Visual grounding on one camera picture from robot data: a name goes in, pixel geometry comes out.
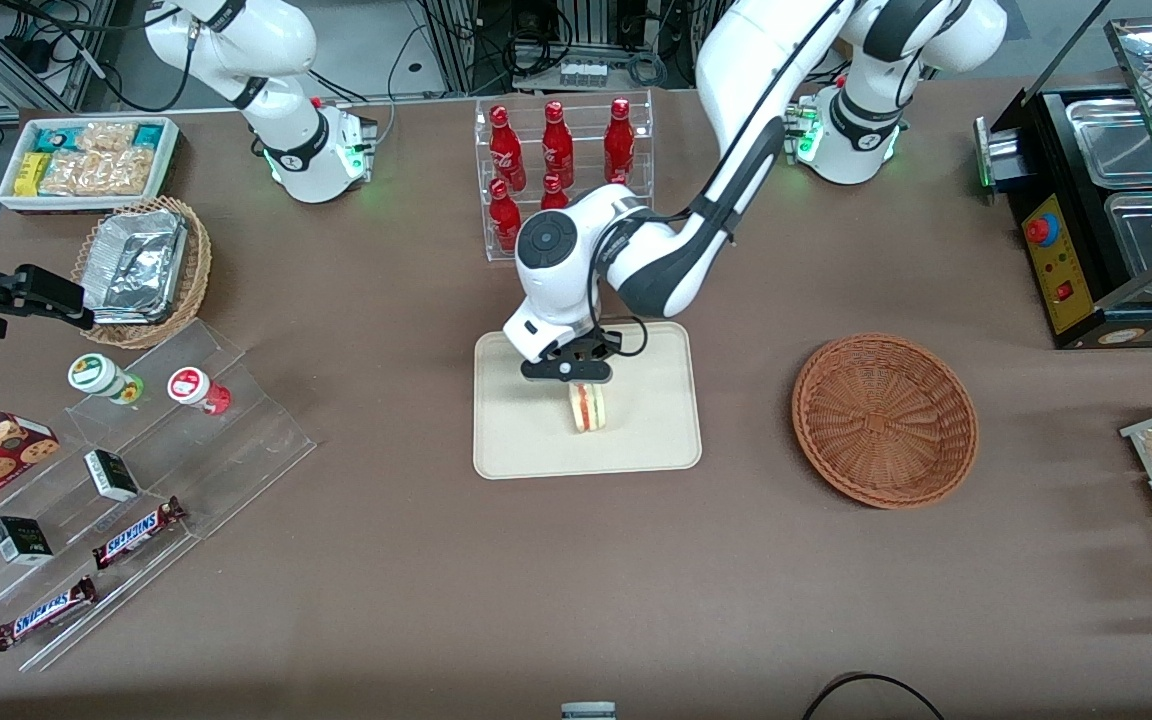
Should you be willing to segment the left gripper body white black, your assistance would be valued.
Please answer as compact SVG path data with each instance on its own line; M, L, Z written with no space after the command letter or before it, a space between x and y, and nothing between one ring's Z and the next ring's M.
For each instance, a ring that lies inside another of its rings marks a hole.
M520 374L530 382L564 382L567 367L579 367L584 384L593 382L593 364L611 363L622 350L623 334L590 327L577 333L571 325L545 323L539 314L518 310L503 325L506 338L524 357Z

